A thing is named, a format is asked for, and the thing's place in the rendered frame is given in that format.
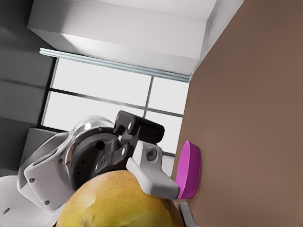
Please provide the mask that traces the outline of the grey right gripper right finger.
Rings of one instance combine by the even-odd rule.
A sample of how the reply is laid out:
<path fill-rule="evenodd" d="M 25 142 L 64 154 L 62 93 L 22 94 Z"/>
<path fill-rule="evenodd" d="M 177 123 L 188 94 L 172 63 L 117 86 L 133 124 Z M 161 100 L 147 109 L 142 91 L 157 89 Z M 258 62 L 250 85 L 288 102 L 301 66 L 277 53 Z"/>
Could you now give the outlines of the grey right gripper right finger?
<path fill-rule="evenodd" d="M 190 210 L 189 205 L 186 202 L 182 202 L 178 205 L 179 213 L 182 217 L 185 227 L 198 227 L 194 216 Z"/>

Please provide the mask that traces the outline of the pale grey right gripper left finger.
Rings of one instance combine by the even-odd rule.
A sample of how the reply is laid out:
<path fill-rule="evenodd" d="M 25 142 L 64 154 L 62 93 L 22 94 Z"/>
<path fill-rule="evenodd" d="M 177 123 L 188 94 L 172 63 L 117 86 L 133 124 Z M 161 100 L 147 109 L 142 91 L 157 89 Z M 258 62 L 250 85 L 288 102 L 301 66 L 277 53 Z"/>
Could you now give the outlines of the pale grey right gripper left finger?
<path fill-rule="evenodd" d="M 178 198 L 180 187 L 162 170 L 162 149 L 157 145 L 138 141 L 126 168 L 146 194 L 165 199 Z"/>

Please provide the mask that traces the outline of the yellow-green apple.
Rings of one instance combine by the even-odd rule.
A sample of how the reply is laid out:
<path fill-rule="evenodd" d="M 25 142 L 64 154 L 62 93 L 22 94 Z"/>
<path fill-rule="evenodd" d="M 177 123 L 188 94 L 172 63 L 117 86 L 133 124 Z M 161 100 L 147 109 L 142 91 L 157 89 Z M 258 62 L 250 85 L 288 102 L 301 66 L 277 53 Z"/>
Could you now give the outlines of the yellow-green apple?
<path fill-rule="evenodd" d="M 56 227 L 185 227 L 174 202 L 144 193 L 129 171 L 84 183 L 68 200 Z"/>

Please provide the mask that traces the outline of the magenta bowl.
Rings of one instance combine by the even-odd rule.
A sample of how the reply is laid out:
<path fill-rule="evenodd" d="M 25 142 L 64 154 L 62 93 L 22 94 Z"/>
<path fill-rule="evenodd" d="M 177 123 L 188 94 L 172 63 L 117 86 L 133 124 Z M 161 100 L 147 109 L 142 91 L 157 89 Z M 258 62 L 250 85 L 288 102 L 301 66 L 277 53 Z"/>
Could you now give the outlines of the magenta bowl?
<path fill-rule="evenodd" d="M 192 198 L 197 190 L 201 173 L 201 150 L 186 140 L 179 157 L 176 183 L 180 187 L 178 199 Z"/>

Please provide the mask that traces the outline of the bright window with dark bars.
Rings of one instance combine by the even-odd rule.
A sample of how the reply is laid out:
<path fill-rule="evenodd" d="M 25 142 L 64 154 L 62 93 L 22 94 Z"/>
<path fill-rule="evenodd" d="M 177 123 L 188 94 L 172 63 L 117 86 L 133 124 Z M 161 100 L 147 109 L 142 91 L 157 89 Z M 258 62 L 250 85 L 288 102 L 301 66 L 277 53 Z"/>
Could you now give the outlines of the bright window with dark bars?
<path fill-rule="evenodd" d="M 108 67 L 58 59 L 41 125 L 70 131 L 81 119 L 101 115 L 114 122 L 123 110 L 161 124 L 162 169 L 171 175 L 189 84 Z"/>

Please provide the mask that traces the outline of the silver frame post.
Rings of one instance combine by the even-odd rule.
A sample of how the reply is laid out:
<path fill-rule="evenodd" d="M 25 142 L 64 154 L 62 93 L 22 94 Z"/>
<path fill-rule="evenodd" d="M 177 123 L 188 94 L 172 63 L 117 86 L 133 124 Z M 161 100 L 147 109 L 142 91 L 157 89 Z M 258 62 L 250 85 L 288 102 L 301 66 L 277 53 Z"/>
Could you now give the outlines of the silver frame post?
<path fill-rule="evenodd" d="M 190 83 L 191 79 L 192 79 L 192 76 L 186 76 L 186 75 L 162 71 L 162 70 L 148 69 L 145 67 L 133 66 L 133 65 L 129 65 L 129 64 L 124 64 L 124 63 L 119 63 L 119 62 L 114 62 L 114 61 L 107 61 L 107 60 L 98 59 L 98 58 L 94 58 L 94 57 L 82 56 L 82 55 L 78 55 L 78 54 L 61 52 L 61 51 L 56 51 L 56 50 L 50 50 L 50 49 L 46 49 L 46 48 L 40 48 L 39 53 L 42 55 L 45 55 L 45 56 L 68 59 L 71 61 L 78 61 L 78 62 L 83 62 L 83 63 L 87 63 L 87 64 L 112 68 L 112 69 L 116 69 L 116 70 L 139 73 L 139 74 L 143 74 L 143 75 L 149 75 L 149 76 L 154 76 L 154 77 L 158 77 L 158 78 L 170 79 L 170 80 L 181 81 L 181 82 L 186 82 L 186 83 Z"/>

